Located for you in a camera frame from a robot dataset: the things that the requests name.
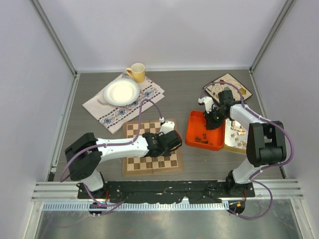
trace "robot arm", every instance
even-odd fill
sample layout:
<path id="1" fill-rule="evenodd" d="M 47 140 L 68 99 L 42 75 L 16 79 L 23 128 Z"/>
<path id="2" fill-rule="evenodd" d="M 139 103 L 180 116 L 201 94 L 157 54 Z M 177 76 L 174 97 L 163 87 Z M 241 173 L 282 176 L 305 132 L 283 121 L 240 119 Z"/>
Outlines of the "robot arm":
<path id="1" fill-rule="evenodd" d="M 245 110 L 248 106 L 242 106 L 235 101 L 231 90 L 220 92 L 218 97 L 220 106 L 213 108 L 210 112 L 204 112 L 206 129 L 216 129 L 223 124 L 226 118 L 230 118 L 238 121 L 248 130 L 247 158 L 226 178 L 228 188 L 231 189 L 236 184 L 249 183 L 251 175 L 260 168 L 284 161 L 286 159 L 285 136 L 276 127 L 261 121 Z M 206 109 L 210 109 L 213 104 L 208 100 L 203 103 Z M 281 122 L 276 121 L 275 123 L 283 128 Z"/>
<path id="2" fill-rule="evenodd" d="M 86 133 L 65 150 L 67 162 L 79 151 L 89 146 L 109 144 L 109 146 L 94 148 L 80 155 L 69 166 L 72 181 L 82 181 L 91 192 L 104 187 L 104 180 L 96 170 L 98 164 L 123 157 L 158 157 L 170 156 L 170 153 L 182 144 L 178 133 L 174 130 L 175 123 L 166 121 L 161 125 L 159 133 L 144 133 L 134 143 L 120 145 L 130 139 L 101 139 L 93 133 Z"/>

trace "black mounting plate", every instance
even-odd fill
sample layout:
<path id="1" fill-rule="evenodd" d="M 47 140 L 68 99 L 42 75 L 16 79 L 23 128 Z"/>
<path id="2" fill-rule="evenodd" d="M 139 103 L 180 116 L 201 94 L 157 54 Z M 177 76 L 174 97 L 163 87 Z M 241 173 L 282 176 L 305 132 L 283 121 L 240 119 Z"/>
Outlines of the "black mounting plate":
<path id="1" fill-rule="evenodd" d="M 225 190 L 225 182 L 217 180 L 189 180 L 189 181 L 108 181 L 100 195 L 103 201 L 109 190 L 111 203 L 125 201 L 125 203 L 149 203 L 172 204 L 180 203 L 184 197 L 188 197 L 190 204 L 219 203 L 219 198 L 254 197 L 255 191 L 252 183 L 234 187 L 230 192 Z M 79 185 L 79 199 L 89 199 Z"/>

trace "red plastic bin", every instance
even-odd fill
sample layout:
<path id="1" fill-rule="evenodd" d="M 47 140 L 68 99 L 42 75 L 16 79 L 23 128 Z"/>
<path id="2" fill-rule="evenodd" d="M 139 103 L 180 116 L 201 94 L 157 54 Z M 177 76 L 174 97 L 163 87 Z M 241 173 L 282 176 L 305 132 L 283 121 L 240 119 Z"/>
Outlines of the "red plastic bin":
<path id="1" fill-rule="evenodd" d="M 190 113 L 186 132 L 186 145 L 219 151 L 224 146 L 225 122 L 221 127 L 214 130 L 207 130 L 205 124 L 206 119 L 203 112 L 192 111 Z M 197 136 L 201 138 L 201 141 L 208 140 L 208 144 L 196 142 L 195 138 Z"/>

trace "wooden tabletop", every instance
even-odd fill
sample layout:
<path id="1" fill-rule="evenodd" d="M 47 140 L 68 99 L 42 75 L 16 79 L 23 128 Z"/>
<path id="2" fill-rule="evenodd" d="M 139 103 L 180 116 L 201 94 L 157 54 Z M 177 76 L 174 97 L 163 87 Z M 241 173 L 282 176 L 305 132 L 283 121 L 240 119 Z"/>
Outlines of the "wooden tabletop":
<path id="1" fill-rule="evenodd" d="M 248 70 L 158 71 L 147 72 L 146 75 L 165 90 L 165 97 L 157 105 L 165 118 L 176 119 L 178 133 L 185 140 L 190 112 L 204 110 L 204 107 L 198 105 L 202 87 L 226 73 L 230 73 L 253 93 L 253 96 L 246 103 L 251 109 L 261 114 Z M 64 150 L 83 134 L 93 132 L 99 138 L 123 138 L 122 129 L 114 135 L 111 134 L 82 106 L 119 74 L 119 72 L 81 74 L 54 178 L 55 181 L 59 180 L 66 165 Z M 142 119 L 155 120 L 158 118 L 156 108 L 151 107 L 143 113 Z M 102 172 L 105 180 L 224 180 L 229 171 L 238 167 L 246 157 L 244 154 L 225 150 L 215 152 L 190 147 L 186 144 L 181 147 L 181 152 L 184 170 L 180 173 L 124 177 L 122 175 L 122 159 L 106 161 L 100 164 L 97 169 Z M 282 177 L 279 168 L 274 167 L 261 173 L 257 178 L 279 179 Z"/>

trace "mug handle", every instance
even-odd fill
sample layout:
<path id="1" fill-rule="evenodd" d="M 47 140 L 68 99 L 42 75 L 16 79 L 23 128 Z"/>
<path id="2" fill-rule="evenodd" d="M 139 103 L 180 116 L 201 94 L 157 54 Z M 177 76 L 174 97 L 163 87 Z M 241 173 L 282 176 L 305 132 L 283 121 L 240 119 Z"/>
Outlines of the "mug handle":
<path id="1" fill-rule="evenodd" d="M 133 78 L 131 72 L 132 72 L 132 69 L 131 69 L 131 68 L 126 68 L 126 74 L 128 74 L 130 77 Z"/>

